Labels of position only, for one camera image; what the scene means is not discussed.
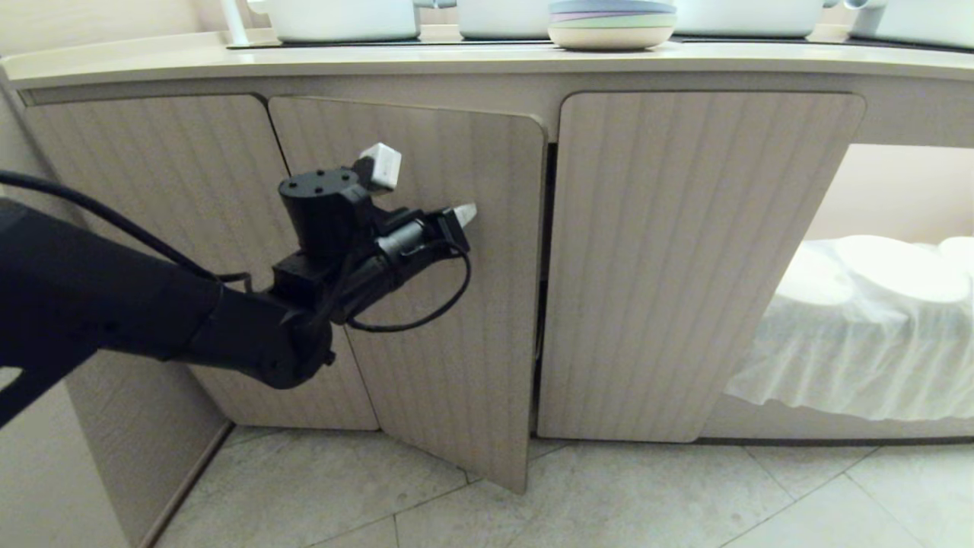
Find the black cable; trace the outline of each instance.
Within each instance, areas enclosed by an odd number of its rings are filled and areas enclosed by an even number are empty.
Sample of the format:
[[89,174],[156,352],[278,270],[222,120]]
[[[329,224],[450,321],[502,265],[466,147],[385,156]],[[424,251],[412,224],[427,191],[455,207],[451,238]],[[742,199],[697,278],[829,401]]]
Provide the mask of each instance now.
[[200,266],[193,259],[177,251],[174,247],[153,236],[149,231],[135,224],[124,215],[116,212],[101,202],[98,202],[91,196],[35,176],[17,174],[4,170],[0,170],[0,183],[15,186],[17,188],[33,190],[35,192],[41,192],[42,194],[57,196],[62,200],[66,200],[79,208],[100,217],[112,226],[115,226],[126,234],[129,234],[135,240],[138,240],[149,249],[164,256],[165,258],[168,258],[172,262],[182,266],[201,278],[208,278],[222,283],[244,282],[248,292],[250,291],[250,274],[239,273],[217,276],[216,274],[213,274],[209,270],[206,270]]
[[433,320],[439,318],[443,314],[446,314],[451,308],[453,308],[453,305],[457,304],[457,301],[460,300],[460,297],[464,296],[464,293],[467,292],[467,287],[470,285],[470,276],[473,273],[473,267],[470,265],[470,257],[467,254],[467,252],[464,251],[463,248],[447,240],[440,240],[439,242],[430,244],[428,247],[429,248],[439,248],[439,247],[449,248],[450,250],[457,252],[457,255],[454,255],[452,258],[463,259],[464,265],[467,267],[467,275],[464,277],[464,283],[460,286],[460,290],[457,291],[456,294],[454,294],[453,297],[450,298],[450,300],[446,301],[446,304],[434,310],[426,318],[423,318],[422,320],[417,320],[416,322],[412,322],[410,324],[402,324],[398,326],[370,326],[368,324],[363,324],[359,322],[355,318],[349,318],[349,320],[346,322],[348,326],[351,327],[352,329],[359,330],[361,332],[368,332],[368,333],[407,332],[410,330],[415,330],[416,328],[420,328],[428,324],[429,322],[432,322]]

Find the stack of plates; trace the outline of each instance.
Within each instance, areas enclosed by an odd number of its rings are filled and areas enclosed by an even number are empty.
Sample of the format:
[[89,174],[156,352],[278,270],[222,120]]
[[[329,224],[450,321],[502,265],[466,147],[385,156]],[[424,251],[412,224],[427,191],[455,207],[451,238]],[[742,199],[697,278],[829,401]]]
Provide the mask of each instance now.
[[548,33],[574,50],[642,50],[673,35],[676,8],[652,0],[555,0]]

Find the cabinet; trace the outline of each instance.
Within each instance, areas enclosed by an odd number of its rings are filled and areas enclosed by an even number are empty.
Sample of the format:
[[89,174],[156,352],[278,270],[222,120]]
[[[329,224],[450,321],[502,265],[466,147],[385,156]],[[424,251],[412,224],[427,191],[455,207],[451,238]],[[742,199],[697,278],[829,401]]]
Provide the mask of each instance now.
[[835,93],[568,98],[539,434],[696,439],[864,112]]
[[[26,110],[59,179],[129,216],[205,267],[249,271],[255,287],[297,240],[277,196],[287,176],[264,104],[253,96],[71,102]],[[89,216],[92,229],[130,244]],[[335,366],[287,392],[235,372],[193,368],[239,424],[370,430],[378,423],[348,341]]]
[[[527,116],[272,98],[295,173],[348,163],[381,141],[403,154],[387,209],[475,202],[468,226],[473,278],[446,316],[407,333],[349,331],[383,430],[523,492],[535,358],[547,139]],[[459,261],[431,268],[362,320],[425,316],[463,280]]]

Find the white pole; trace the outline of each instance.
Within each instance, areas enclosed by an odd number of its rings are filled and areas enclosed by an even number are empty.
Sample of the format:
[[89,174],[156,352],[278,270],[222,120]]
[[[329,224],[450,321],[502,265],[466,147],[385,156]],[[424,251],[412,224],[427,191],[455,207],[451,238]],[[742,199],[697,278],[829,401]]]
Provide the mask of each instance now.
[[233,39],[234,46],[246,46],[250,41],[246,37],[244,28],[244,18],[241,17],[240,8],[237,0],[220,0],[223,5],[223,17],[227,20],[227,27],[230,28],[230,37]]

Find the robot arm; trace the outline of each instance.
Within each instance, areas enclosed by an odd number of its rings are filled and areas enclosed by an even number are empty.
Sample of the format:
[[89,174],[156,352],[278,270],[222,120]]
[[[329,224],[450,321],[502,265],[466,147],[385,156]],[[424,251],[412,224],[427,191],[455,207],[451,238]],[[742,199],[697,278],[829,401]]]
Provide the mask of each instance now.
[[[394,189],[397,173],[398,153],[377,145],[351,168],[282,182],[301,249],[274,265],[274,285],[261,293],[0,199],[0,366],[21,369],[0,392],[0,427],[101,348],[237,371],[288,389],[334,362],[332,323],[387,333],[442,315],[469,282],[464,226],[476,209],[386,212],[372,195]],[[6,172],[0,182],[73,193]],[[453,258],[467,265],[464,284],[427,318],[386,327],[356,320]]]

